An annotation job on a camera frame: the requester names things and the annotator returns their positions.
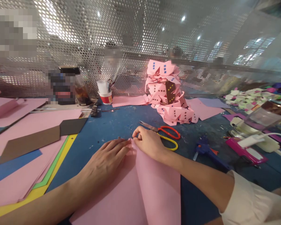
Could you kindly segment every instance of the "white sleeve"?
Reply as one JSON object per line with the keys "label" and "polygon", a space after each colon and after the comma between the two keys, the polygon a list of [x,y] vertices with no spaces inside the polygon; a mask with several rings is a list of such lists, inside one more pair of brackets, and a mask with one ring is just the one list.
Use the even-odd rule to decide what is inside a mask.
{"label": "white sleeve", "polygon": [[221,213],[224,225],[260,225],[281,220],[281,196],[264,190],[234,171],[229,171],[228,175],[234,177],[235,184],[227,208]]}

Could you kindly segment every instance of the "scissor blade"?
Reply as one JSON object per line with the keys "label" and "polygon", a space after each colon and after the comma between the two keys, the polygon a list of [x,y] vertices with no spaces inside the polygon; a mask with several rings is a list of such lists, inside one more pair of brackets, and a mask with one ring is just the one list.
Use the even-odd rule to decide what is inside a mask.
{"label": "scissor blade", "polygon": [[155,132],[158,131],[158,129],[157,129],[156,127],[153,127],[153,126],[151,126],[150,124],[147,124],[147,123],[145,123],[145,122],[143,122],[143,121],[141,121],[141,120],[140,120],[140,124],[143,125],[143,126],[146,127],[146,128],[149,128],[150,130],[155,131]]}

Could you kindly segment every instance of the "perforated metal screen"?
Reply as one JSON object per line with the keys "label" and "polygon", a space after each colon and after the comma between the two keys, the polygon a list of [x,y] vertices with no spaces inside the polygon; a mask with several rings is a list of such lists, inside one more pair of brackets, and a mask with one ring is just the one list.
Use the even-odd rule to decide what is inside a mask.
{"label": "perforated metal screen", "polygon": [[[10,9],[4,15],[14,9],[31,15],[0,14],[0,27],[20,27],[0,36],[20,49],[18,56],[11,48],[0,51],[0,89],[5,96],[45,96],[47,71],[76,64],[96,95],[96,81],[116,71],[104,63],[108,42],[122,48],[115,95],[144,94],[149,59],[167,61],[173,50],[186,96],[222,94],[244,82],[281,82],[281,19],[255,10],[255,2],[0,0],[0,9]],[[25,18],[35,21],[36,46],[33,29],[15,22]]]}

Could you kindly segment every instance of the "blue glue gun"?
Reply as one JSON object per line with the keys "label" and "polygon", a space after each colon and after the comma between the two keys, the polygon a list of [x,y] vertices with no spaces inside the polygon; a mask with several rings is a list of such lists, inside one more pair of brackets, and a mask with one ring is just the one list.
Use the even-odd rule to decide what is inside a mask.
{"label": "blue glue gun", "polygon": [[196,161],[198,154],[203,154],[208,156],[217,166],[223,169],[225,172],[232,170],[233,167],[222,161],[216,154],[212,152],[209,147],[208,139],[205,135],[201,136],[200,140],[197,142],[196,154],[193,158]]}

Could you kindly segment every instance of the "person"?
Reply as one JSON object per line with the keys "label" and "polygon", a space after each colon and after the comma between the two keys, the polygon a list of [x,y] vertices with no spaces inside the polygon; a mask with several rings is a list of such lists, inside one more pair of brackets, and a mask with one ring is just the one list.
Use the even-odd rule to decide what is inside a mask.
{"label": "person", "polygon": [[[138,127],[132,137],[141,151],[177,170],[216,205],[221,217],[208,225],[281,225],[280,196],[247,181],[234,171],[225,174],[168,150],[154,131]],[[75,177],[0,217],[0,224],[43,225],[62,221],[108,185],[128,153],[129,143],[129,140],[117,139],[103,144]]]}

